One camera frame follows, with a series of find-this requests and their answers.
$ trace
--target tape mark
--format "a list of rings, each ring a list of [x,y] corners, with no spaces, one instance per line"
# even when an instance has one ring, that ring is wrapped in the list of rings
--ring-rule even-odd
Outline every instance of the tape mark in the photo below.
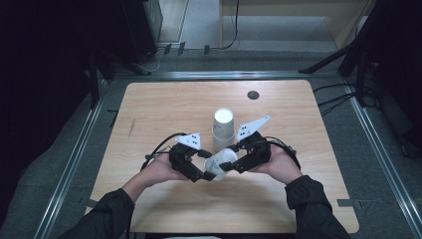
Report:
[[[106,111],[110,113],[115,113],[114,118],[112,119],[112,122],[109,125],[109,127],[114,127],[114,123],[115,123],[115,120],[117,119],[118,111],[116,110],[106,110]]]
[[[210,45],[205,45],[204,47],[204,55],[208,55],[210,53]]]
[[[131,125],[131,127],[130,127],[130,132],[129,132],[129,135],[127,136],[127,138],[130,138],[131,133],[133,132],[133,128],[134,128],[134,123],[135,123],[135,121],[136,121],[136,119],[133,119],[133,121],[132,121],[132,125]]]
[[[180,43],[179,51],[177,52],[177,56],[180,56],[180,55],[183,54],[185,44],[186,44],[186,42]]]
[[[85,203],[86,207],[90,207],[90,208],[94,208],[97,205],[97,201],[92,200],[92,199],[88,199],[87,202]]]
[[[353,206],[353,200],[351,199],[338,199],[337,204],[339,207],[348,207]]]
[[[167,46],[165,46],[164,55],[169,54],[170,53],[170,50],[171,50],[171,44],[168,44]]]

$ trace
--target hand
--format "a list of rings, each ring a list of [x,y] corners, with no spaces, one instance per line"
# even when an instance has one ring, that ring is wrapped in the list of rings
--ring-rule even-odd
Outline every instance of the hand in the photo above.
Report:
[[[303,176],[292,158],[289,157],[282,148],[275,145],[271,145],[270,160],[249,171],[266,173],[274,179],[283,182],[285,185],[291,183],[298,177]]]
[[[148,186],[168,180],[189,180],[183,174],[171,168],[168,153],[160,154],[139,174],[142,174],[147,179]]]
[[[144,170],[131,178],[122,189],[134,203],[145,188],[168,180],[188,181],[189,179],[180,172],[173,170],[168,153],[163,153],[154,159]]]

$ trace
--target small black circle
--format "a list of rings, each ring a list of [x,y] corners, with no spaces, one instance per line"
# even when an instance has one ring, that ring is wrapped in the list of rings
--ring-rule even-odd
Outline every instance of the small black circle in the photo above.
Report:
[[[248,98],[251,99],[251,100],[256,100],[259,97],[260,97],[260,94],[255,92],[255,91],[250,91],[248,93]]]

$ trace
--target black sleeve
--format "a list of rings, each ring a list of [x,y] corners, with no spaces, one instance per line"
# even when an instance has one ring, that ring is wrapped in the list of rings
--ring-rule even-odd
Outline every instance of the black sleeve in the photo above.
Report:
[[[290,209],[296,211],[297,239],[350,238],[332,215],[320,182],[304,175],[286,186]]]
[[[133,209],[134,204],[123,189],[109,192],[76,226],[59,238],[118,238]]]

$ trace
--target person's arm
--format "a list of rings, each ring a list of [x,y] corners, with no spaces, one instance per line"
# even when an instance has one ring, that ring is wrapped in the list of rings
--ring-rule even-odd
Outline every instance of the person's arm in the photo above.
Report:
[[[118,238],[127,227],[140,194],[167,180],[188,180],[171,168],[168,154],[161,154],[122,188],[107,193],[90,213],[59,238]]]
[[[332,214],[322,184],[303,175],[281,148],[272,145],[271,152],[268,163],[250,171],[267,173],[286,185],[289,208],[296,212],[296,238],[350,238]]]

